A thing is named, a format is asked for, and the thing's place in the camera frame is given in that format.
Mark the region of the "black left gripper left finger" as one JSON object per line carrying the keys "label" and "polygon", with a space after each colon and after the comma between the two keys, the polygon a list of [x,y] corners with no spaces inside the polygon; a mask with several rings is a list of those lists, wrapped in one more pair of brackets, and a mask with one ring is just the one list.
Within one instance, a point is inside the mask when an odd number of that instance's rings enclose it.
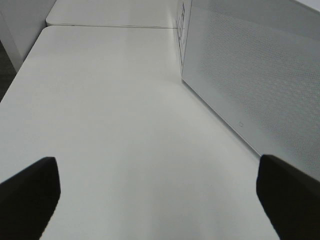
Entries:
{"label": "black left gripper left finger", "polygon": [[61,196],[55,157],[44,157],[0,184],[0,238],[39,240]]}

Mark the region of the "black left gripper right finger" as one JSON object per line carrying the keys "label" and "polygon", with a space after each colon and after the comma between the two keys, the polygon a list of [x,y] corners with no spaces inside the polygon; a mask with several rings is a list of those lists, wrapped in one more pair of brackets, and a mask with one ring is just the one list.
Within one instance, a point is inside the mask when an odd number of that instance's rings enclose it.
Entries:
{"label": "black left gripper right finger", "polygon": [[256,194],[281,240],[320,238],[320,183],[282,159],[259,160]]}

